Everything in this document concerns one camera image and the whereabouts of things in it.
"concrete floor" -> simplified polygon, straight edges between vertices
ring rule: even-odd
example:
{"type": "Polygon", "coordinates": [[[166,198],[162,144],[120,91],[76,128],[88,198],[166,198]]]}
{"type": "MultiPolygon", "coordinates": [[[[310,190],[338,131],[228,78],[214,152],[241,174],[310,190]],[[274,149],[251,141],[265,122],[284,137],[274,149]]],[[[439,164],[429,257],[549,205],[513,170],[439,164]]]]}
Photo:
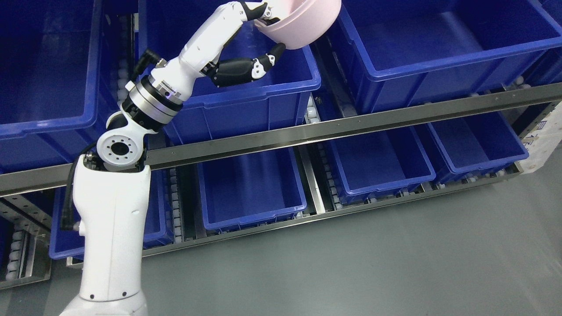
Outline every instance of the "concrete floor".
{"type": "MultiPolygon", "coordinates": [[[[509,182],[146,258],[151,315],[562,315],[562,150],[509,182]]],[[[0,291],[56,316],[80,272],[0,291]]]]}

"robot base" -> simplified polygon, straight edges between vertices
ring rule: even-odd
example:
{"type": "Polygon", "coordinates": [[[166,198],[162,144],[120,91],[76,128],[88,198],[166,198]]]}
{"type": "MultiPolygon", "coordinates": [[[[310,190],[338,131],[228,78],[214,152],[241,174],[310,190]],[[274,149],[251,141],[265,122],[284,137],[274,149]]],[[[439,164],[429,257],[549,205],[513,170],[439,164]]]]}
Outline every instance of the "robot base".
{"type": "Polygon", "coordinates": [[[146,298],[141,291],[126,299],[92,302],[75,297],[60,316],[148,316],[146,298]]]}

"plastic bowl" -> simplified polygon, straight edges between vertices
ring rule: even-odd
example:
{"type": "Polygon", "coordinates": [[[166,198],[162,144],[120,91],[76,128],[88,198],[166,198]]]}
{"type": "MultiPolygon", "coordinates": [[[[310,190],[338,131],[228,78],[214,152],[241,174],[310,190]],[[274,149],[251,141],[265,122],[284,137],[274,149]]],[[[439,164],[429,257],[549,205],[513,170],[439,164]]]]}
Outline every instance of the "plastic bowl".
{"type": "Polygon", "coordinates": [[[317,40],[332,26],[342,7],[341,0],[271,0],[282,20],[267,26],[260,20],[258,30],[287,49],[299,49],[317,40]]]}

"blue storage crate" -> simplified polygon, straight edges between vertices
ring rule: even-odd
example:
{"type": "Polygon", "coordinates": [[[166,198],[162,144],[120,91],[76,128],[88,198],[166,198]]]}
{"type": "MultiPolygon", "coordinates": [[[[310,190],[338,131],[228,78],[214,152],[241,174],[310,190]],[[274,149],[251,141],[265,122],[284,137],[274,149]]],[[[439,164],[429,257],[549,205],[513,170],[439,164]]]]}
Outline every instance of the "blue storage crate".
{"type": "MultiPolygon", "coordinates": [[[[542,7],[562,25],[562,1],[546,0],[542,7]]],[[[525,74],[525,82],[533,86],[562,82],[562,48],[547,51],[525,74]]]]}
{"type": "Polygon", "coordinates": [[[118,109],[108,19],[102,0],[3,2],[0,173],[72,162],[105,131],[118,109]]]}
{"type": "MultiPolygon", "coordinates": [[[[60,217],[65,200],[65,189],[60,188],[55,194],[53,227],[51,228],[51,245],[49,256],[53,259],[84,256],[84,237],[75,231],[62,231],[60,217]]],[[[173,211],[171,207],[166,171],[153,171],[151,179],[150,200],[144,225],[144,248],[163,246],[174,241],[173,211]]],[[[74,219],[80,220],[75,210],[74,219]]]]}
{"type": "Polygon", "coordinates": [[[495,173],[529,153],[500,112],[434,122],[416,127],[437,183],[495,173]]]}
{"type": "MultiPolygon", "coordinates": [[[[195,31],[227,0],[140,0],[139,49],[163,58],[176,57],[195,31]]],[[[254,58],[275,43],[252,23],[245,23],[221,55],[222,60],[254,58]]],[[[217,88],[198,79],[184,109],[164,127],[175,145],[208,141],[303,123],[310,92],[320,87],[320,74],[309,47],[286,51],[264,78],[235,87],[217,88]]]]}
{"type": "Polygon", "coordinates": [[[12,244],[13,224],[0,216],[0,269],[4,267],[12,244]]]}
{"type": "Polygon", "coordinates": [[[510,85],[562,28],[535,0],[344,0],[328,31],[357,112],[510,85]]]}
{"type": "Polygon", "coordinates": [[[435,171],[412,127],[327,142],[328,161],[342,204],[412,192],[435,171]]]}
{"type": "Polygon", "coordinates": [[[198,165],[203,224],[237,231],[292,218],[306,197],[291,148],[198,165]]]}

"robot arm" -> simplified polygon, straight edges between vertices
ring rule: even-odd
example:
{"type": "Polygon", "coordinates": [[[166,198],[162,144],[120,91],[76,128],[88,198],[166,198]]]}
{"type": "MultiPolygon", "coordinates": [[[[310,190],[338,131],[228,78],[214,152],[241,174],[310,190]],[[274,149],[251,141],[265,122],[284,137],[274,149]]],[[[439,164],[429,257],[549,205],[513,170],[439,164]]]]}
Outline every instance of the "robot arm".
{"type": "Polygon", "coordinates": [[[143,162],[144,136],[156,134],[174,118],[198,78],[209,76],[219,87],[262,78],[279,60],[285,45],[278,44],[254,59],[220,62],[219,57],[244,22],[271,17],[266,2],[229,2],[199,28],[178,57],[166,62],[151,51],[143,55],[134,76],[144,72],[148,62],[156,68],[139,82],[127,84],[129,95],[120,111],[108,119],[108,131],[97,142],[99,157],[81,155],[71,171],[74,187],[69,181],[67,190],[72,193],[65,200],[62,225],[72,227],[69,201],[73,196],[81,216],[78,230],[85,236],[84,270],[80,293],[61,316],[148,314],[140,283],[151,182],[150,167],[143,162]],[[126,168],[136,165],[137,170],[109,172],[104,163],[126,168]]]}
{"type": "MultiPolygon", "coordinates": [[[[144,136],[159,132],[178,114],[183,102],[191,97],[198,78],[209,76],[218,87],[262,78],[281,58],[284,44],[277,44],[269,53],[254,59],[221,62],[219,58],[244,22],[274,20],[272,10],[267,2],[228,2],[203,23],[178,57],[165,61],[147,52],[145,55],[156,67],[140,82],[127,84],[129,95],[121,111],[109,119],[109,130],[97,143],[100,158],[114,166],[134,165],[142,157],[144,136]]],[[[144,63],[135,69],[133,77],[144,72],[146,66],[144,63]]]]}

